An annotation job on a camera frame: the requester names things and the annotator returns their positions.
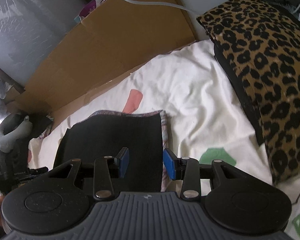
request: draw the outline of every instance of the round black disc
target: round black disc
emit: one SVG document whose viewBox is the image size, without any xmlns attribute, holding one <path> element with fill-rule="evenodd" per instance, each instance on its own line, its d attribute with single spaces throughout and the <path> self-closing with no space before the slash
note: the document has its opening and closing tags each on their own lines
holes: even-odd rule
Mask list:
<svg viewBox="0 0 300 240">
<path fill-rule="evenodd" d="M 65 179 L 45 178 L 10 192 L 2 215 L 11 229 L 52 234 L 78 223 L 89 208 L 88 197 Z"/>
<path fill-rule="evenodd" d="M 221 226 L 246 235 L 282 230 L 291 214 L 290 199 L 262 181 L 228 179 L 205 199 L 205 209 Z"/>
</svg>

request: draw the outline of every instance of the bed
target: bed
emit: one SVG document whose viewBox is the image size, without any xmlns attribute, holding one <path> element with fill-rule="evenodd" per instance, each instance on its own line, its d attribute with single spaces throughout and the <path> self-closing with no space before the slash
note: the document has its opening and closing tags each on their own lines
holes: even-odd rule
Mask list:
<svg viewBox="0 0 300 240">
<path fill-rule="evenodd" d="M 137 90 L 143 96 L 134 114 L 164 109 L 168 116 L 168 146 L 178 157 L 200 160 L 204 153 L 218 156 L 222 152 L 237 168 L 272 184 L 265 145 L 258 145 L 255 130 L 214 58 L 213 46 L 211 41 L 201 41 L 153 58 L 66 118 L 37 146 L 38 154 L 33 154 L 29 167 L 52 169 L 67 129 L 98 110 L 122 111 L 130 91 Z M 202 195 L 206 195 L 209 182 L 202 180 L 201 186 Z M 300 194 L 300 176 L 277 187 L 294 203 Z M 168 189 L 178 191 L 180 185 L 171 183 Z"/>
</svg>

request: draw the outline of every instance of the gray plastic wrap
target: gray plastic wrap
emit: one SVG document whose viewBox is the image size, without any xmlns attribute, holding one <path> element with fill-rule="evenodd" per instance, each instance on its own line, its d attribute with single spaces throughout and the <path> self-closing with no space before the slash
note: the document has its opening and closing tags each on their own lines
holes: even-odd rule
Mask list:
<svg viewBox="0 0 300 240">
<path fill-rule="evenodd" d="M 25 85 L 84 6 L 84 0 L 0 0 L 0 68 Z"/>
</svg>

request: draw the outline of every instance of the pillow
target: pillow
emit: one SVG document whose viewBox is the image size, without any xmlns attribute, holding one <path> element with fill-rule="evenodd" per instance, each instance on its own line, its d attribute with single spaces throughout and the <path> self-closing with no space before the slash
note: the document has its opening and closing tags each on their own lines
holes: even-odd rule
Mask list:
<svg viewBox="0 0 300 240">
<path fill-rule="evenodd" d="M 264 140 L 274 184 L 297 175 L 300 26 L 262 0 L 229 0 L 197 20 L 222 52 L 228 76 L 235 74 L 233 86 L 244 89 L 244 96 L 235 89 L 240 102 L 247 104 L 249 98 L 252 114 L 245 113 L 259 127 L 258 142 Z"/>
</svg>

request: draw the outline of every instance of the cardboard box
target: cardboard box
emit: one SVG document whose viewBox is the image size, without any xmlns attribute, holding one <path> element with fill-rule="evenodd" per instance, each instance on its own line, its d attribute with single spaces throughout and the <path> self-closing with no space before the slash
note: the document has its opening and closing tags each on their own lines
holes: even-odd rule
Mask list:
<svg viewBox="0 0 300 240">
<path fill-rule="evenodd" d="M 52 112 L 61 122 L 151 58 L 194 42 L 183 13 L 107 0 L 65 36 L 15 103 L 29 113 Z"/>
</svg>

